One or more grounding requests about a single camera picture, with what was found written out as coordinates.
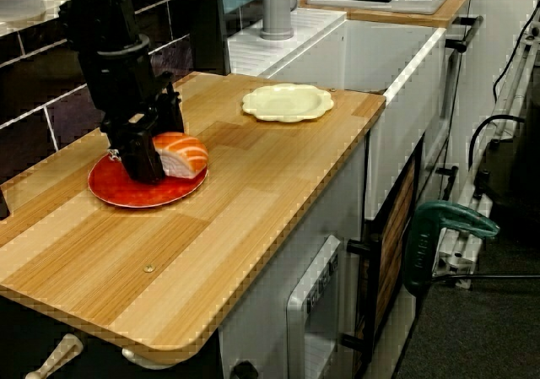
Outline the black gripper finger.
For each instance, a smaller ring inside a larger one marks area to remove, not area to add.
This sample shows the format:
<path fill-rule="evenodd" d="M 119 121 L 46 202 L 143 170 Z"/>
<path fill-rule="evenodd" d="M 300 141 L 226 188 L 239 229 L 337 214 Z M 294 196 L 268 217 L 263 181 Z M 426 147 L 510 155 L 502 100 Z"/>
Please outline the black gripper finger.
<path fill-rule="evenodd" d="M 107 121 L 110 149 L 117 152 L 128 176 L 144 184 L 158 184 L 165 178 L 162 162 L 153 143 L 156 121 Z"/>
<path fill-rule="evenodd" d="M 168 83 L 165 92 L 156 100 L 158 120 L 156 133 L 184 132 L 184 122 L 181 114 L 180 93 L 176 92 L 172 83 Z"/>

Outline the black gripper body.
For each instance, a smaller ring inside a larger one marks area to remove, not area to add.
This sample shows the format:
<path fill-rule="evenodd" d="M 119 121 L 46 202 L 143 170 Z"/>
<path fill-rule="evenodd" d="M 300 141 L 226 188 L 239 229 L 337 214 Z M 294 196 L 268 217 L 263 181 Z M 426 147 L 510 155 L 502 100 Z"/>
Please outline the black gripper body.
<path fill-rule="evenodd" d="M 153 136 L 172 129 L 172 74 L 154 73 L 146 35 L 123 50 L 80 51 L 78 60 L 94 106 L 105 113 L 102 132 L 132 127 L 137 114 L 144 118 L 135 125 L 155 123 Z"/>

